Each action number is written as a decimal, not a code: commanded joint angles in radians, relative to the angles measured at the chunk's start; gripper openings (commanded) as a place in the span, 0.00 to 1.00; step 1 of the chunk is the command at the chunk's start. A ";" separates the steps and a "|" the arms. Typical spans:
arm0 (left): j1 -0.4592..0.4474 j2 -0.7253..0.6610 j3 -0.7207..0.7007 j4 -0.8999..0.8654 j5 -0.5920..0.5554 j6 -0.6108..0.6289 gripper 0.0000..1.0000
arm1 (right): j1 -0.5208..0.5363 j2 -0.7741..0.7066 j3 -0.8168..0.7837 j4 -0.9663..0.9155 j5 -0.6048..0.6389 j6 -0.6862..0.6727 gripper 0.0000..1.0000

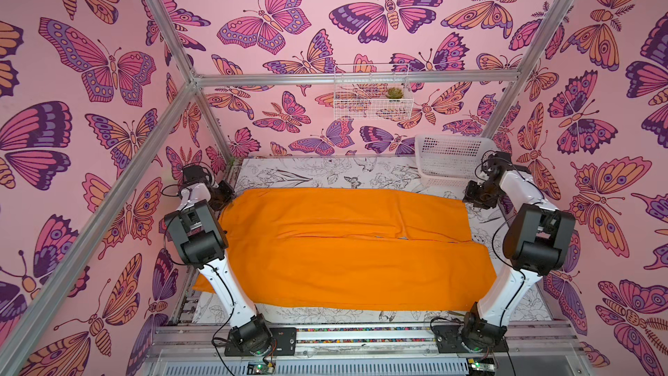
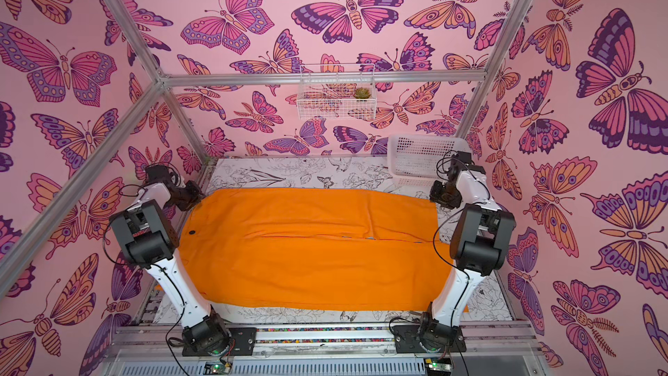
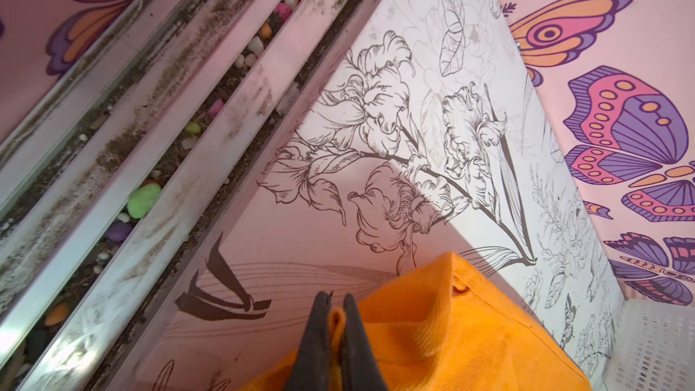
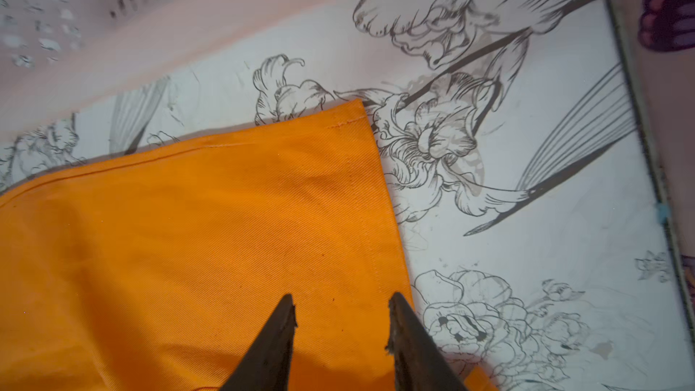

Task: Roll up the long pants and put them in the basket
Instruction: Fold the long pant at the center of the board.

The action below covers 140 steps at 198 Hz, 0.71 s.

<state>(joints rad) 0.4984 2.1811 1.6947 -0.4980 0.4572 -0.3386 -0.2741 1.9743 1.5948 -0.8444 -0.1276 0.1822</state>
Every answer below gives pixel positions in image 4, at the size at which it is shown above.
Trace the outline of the orange long pants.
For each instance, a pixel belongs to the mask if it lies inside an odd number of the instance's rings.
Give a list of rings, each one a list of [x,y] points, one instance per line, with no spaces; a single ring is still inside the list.
[[[395,390],[388,303],[443,355],[471,283],[408,277],[359,101],[29,180],[1,198],[1,387],[219,390],[285,294],[287,390]]]

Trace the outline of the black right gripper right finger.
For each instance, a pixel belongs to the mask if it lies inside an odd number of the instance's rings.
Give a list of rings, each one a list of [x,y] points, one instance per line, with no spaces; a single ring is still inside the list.
[[[456,390],[466,387],[452,371],[402,293],[389,303],[387,352],[394,357],[395,389]]]

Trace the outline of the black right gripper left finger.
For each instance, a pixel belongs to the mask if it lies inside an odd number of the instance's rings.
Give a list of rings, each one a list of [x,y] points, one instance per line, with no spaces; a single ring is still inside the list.
[[[289,387],[296,312],[290,294],[282,296],[251,347],[220,391],[271,390]]]

